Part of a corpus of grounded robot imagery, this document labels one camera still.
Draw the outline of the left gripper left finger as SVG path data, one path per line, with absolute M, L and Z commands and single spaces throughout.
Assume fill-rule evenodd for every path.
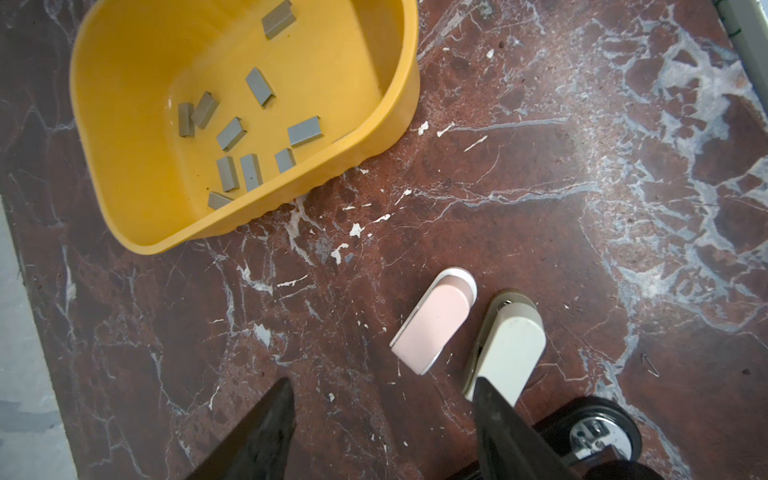
M 291 381 L 275 382 L 191 479 L 282 479 L 296 428 Z

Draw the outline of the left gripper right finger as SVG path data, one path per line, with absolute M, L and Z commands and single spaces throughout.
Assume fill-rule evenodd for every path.
M 478 461 L 485 479 L 574 479 L 576 475 L 485 378 L 473 393 Z

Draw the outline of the pink mini stapler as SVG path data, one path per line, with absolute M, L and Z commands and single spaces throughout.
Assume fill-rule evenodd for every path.
M 417 375 L 425 375 L 464 324 L 478 296 L 473 275 L 460 267 L 441 271 L 389 346 Z

